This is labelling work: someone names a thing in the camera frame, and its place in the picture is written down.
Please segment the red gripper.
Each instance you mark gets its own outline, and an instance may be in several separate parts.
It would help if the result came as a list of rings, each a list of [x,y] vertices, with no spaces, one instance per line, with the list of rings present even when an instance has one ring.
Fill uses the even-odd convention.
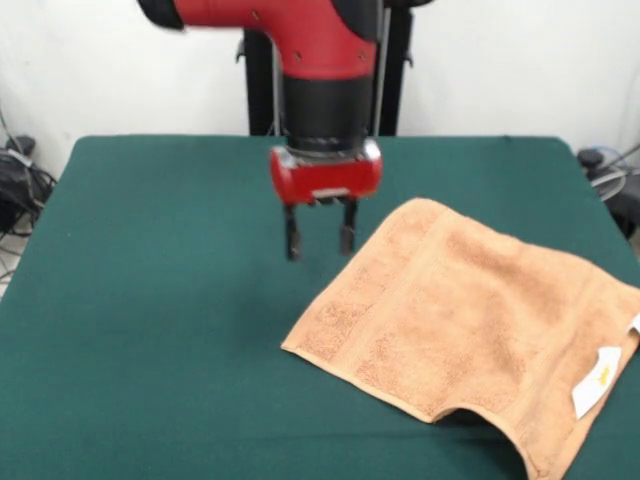
[[[270,150],[270,173],[276,194],[283,204],[286,258],[297,261],[301,253],[295,206],[331,198],[342,198],[340,252],[352,254],[358,201],[378,188],[383,158],[378,143],[366,139],[352,157],[312,159],[294,154],[284,146]]]

